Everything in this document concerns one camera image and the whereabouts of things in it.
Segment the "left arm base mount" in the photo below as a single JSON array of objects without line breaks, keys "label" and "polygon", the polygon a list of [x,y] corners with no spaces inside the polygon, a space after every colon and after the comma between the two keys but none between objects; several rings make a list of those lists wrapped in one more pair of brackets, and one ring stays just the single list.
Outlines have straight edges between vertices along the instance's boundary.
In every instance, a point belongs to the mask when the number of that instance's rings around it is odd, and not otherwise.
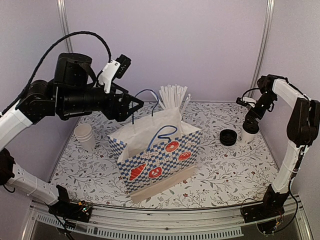
[{"label": "left arm base mount", "polygon": [[71,202],[68,191],[60,186],[56,186],[58,190],[58,202],[49,205],[49,213],[68,220],[88,223],[92,215],[93,205],[89,202],[81,200],[77,203]]}]

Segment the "stack of white paper cups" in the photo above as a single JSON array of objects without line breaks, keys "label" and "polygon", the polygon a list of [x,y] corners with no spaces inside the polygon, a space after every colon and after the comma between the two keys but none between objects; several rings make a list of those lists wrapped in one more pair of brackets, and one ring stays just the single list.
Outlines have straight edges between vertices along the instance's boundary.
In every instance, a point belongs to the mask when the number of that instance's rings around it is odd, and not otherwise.
[{"label": "stack of white paper cups", "polygon": [[75,127],[74,135],[82,147],[89,153],[96,149],[96,140],[92,126],[88,123],[82,123]]}]

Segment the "black plastic cup lid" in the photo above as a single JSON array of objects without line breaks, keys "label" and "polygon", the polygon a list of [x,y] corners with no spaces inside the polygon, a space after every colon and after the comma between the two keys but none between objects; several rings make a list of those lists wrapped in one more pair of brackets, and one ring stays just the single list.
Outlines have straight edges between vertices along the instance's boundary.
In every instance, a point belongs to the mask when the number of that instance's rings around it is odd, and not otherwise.
[{"label": "black plastic cup lid", "polygon": [[252,131],[251,127],[250,127],[250,130],[244,130],[244,131],[247,132],[248,134],[251,134],[251,135],[255,135],[255,134],[257,134],[259,132],[259,131]]}]

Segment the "white paper coffee cup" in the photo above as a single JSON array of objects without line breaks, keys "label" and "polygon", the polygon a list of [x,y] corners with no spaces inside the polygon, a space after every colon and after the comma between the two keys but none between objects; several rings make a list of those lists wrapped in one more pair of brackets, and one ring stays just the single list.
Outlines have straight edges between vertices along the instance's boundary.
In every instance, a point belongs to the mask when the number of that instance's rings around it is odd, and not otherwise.
[{"label": "white paper coffee cup", "polygon": [[255,136],[256,136],[256,133],[251,134],[251,133],[248,133],[245,130],[243,130],[240,135],[240,143],[241,144],[249,144],[254,140]]}]

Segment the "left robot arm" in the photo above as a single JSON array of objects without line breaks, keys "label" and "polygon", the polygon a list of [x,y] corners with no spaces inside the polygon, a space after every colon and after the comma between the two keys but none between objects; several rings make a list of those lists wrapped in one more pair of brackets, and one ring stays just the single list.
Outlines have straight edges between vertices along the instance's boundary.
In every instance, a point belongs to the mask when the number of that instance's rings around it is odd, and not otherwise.
[{"label": "left robot arm", "polygon": [[125,55],[110,60],[95,74],[92,59],[80,53],[61,53],[52,80],[36,80],[17,103],[0,118],[0,183],[11,186],[44,202],[51,214],[61,217],[88,216],[90,206],[85,201],[73,203],[67,190],[25,171],[18,164],[23,157],[53,158],[55,151],[43,146],[34,150],[37,134],[29,129],[45,117],[71,118],[101,112],[107,119],[123,122],[139,110],[143,101],[114,83],[131,64]]}]

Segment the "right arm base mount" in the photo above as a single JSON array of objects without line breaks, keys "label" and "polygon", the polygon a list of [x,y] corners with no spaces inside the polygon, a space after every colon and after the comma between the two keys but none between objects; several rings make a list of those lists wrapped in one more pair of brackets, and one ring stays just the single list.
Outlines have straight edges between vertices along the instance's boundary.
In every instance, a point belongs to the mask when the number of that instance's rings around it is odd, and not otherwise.
[{"label": "right arm base mount", "polygon": [[[245,202],[248,200],[253,200],[257,204],[244,206]],[[263,235],[273,235],[283,222],[285,209],[284,207],[265,208],[263,203],[260,203],[253,198],[246,198],[240,205],[240,213],[245,223],[264,220],[264,222],[257,224],[257,229]]]}]

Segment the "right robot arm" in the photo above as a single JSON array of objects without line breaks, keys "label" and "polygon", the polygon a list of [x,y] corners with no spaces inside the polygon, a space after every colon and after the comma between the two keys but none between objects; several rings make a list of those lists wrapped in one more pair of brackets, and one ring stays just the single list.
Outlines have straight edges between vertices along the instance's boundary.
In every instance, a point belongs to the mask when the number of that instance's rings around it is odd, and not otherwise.
[{"label": "right robot arm", "polygon": [[257,101],[237,98],[237,103],[249,107],[242,124],[240,139],[251,142],[259,131],[259,121],[266,112],[271,112],[274,102],[283,99],[292,109],[286,135],[287,149],[274,181],[268,186],[259,206],[262,218],[269,218],[281,208],[291,193],[291,185],[296,177],[305,153],[318,137],[320,128],[320,103],[309,98],[295,87],[286,77],[268,74],[257,81],[261,93]]}]

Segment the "checkered paper takeout bag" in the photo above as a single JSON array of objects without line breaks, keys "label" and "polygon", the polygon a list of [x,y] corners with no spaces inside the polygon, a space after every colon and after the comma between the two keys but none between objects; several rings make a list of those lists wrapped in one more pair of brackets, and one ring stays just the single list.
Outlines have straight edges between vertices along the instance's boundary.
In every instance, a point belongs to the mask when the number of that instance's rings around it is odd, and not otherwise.
[{"label": "checkered paper takeout bag", "polygon": [[162,108],[132,119],[108,135],[133,203],[161,193],[194,174],[202,130],[184,122],[183,113],[178,107]]}]

